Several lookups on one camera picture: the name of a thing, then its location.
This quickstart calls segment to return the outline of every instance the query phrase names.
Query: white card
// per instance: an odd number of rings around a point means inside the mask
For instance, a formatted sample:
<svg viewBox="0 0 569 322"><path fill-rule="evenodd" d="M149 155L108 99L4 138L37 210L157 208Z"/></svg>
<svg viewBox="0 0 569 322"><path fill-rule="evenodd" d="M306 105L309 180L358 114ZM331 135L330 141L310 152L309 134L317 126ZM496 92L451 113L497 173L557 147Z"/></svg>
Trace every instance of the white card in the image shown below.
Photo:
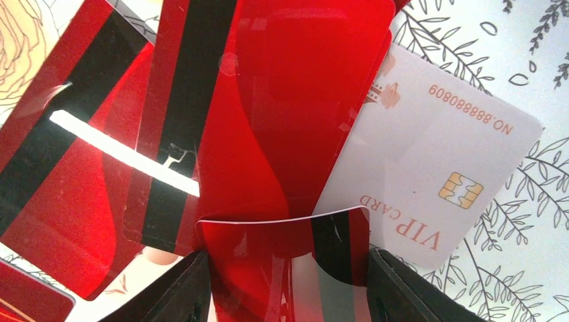
<svg viewBox="0 0 569 322"><path fill-rule="evenodd" d="M438 268L543 128L392 46L314 211L370 209L371 240Z"/></svg>

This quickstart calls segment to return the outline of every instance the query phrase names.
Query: stack of cards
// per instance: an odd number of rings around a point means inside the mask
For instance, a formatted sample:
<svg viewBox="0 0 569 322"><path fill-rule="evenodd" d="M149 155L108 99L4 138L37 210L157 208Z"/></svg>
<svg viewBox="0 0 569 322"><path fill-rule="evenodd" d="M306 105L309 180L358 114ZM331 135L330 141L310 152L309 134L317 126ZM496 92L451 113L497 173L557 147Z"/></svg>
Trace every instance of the stack of cards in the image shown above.
<svg viewBox="0 0 569 322"><path fill-rule="evenodd" d="M146 245L209 252L220 321L369 321L369 244L438 267L541 133L390 49L404 4L165 0L154 47L86 0L0 131L0 242L85 299Z"/></svg>

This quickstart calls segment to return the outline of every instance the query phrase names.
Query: red card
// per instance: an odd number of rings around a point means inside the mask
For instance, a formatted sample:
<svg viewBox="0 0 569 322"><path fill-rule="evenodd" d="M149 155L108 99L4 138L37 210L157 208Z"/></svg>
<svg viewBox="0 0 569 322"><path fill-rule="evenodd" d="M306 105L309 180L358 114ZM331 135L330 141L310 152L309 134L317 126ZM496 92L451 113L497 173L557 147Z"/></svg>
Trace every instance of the red card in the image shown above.
<svg viewBox="0 0 569 322"><path fill-rule="evenodd" d="M125 234L185 255L201 218L312 213L386 52L391 0L164 2Z"/></svg>
<svg viewBox="0 0 569 322"><path fill-rule="evenodd" d="M61 322L73 309L70 296L6 262L0 276L0 321Z"/></svg>
<svg viewBox="0 0 569 322"><path fill-rule="evenodd" d="M367 209L197 228L219 322L370 321Z"/></svg>
<svg viewBox="0 0 569 322"><path fill-rule="evenodd" d="M133 148L152 51L106 1L86 0L0 131L0 242L85 299L142 248L121 232L131 168L51 117Z"/></svg>
<svg viewBox="0 0 569 322"><path fill-rule="evenodd" d="M410 0L393 0L393 2L395 2L395 12L397 13L402 10L403 7L410 2Z"/></svg>

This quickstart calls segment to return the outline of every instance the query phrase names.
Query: card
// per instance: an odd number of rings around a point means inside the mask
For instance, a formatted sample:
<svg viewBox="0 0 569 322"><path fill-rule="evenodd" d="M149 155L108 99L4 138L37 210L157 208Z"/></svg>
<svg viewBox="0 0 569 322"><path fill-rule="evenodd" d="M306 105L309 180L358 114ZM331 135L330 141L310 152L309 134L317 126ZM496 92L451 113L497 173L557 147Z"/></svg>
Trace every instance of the card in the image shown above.
<svg viewBox="0 0 569 322"><path fill-rule="evenodd" d="M311 214L394 11L391 0L165 1L137 152L192 189L135 171L124 233L186 255L202 218Z"/></svg>
<svg viewBox="0 0 569 322"><path fill-rule="evenodd" d="M370 321L368 215L199 221L218 321Z"/></svg>
<svg viewBox="0 0 569 322"><path fill-rule="evenodd" d="M370 250L372 322L484 322L386 250Z"/></svg>
<svg viewBox="0 0 569 322"><path fill-rule="evenodd" d="M364 205L372 244L438 268L542 130L534 117L392 46L314 213Z"/></svg>
<svg viewBox="0 0 569 322"><path fill-rule="evenodd" d="M159 253L151 257L164 259L163 254ZM100 322L206 322L211 304L209 280L207 253L194 252L180 259L127 303L100 319Z"/></svg>
<svg viewBox="0 0 569 322"><path fill-rule="evenodd" d="M0 321L65 321L73 299L19 268L0 260Z"/></svg>
<svg viewBox="0 0 569 322"><path fill-rule="evenodd" d="M131 168L84 134L134 147L152 50L86 0L0 130L0 242L85 299L142 247L121 232Z"/></svg>

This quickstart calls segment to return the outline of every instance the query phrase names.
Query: black magnetic stripe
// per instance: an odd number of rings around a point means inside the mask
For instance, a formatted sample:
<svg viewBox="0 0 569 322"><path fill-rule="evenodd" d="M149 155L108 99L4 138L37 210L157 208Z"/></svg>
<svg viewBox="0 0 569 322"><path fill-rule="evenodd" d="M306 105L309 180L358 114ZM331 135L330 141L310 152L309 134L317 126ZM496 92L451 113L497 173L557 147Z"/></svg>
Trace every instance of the black magnetic stripe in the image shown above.
<svg viewBox="0 0 569 322"><path fill-rule="evenodd" d="M65 110L82 121L90 120L146 42L116 11L107 18L69 74L66 83L71 86L49 102L0 172L0 236L76 139L49 120L52 112Z"/></svg>
<svg viewBox="0 0 569 322"><path fill-rule="evenodd" d="M191 0L180 43L157 161L171 144L190 151L170 168L192 177L237 0ZM174 251L188 194L152 179L142 243Z"/></svg>
<svg viewBox="0 0 569 322"><path fill-rule="evenodd" d="M342 211L311 220L325 322L356 320L353 292L346 292L346 285L353 284L349 214Z"/></svg>

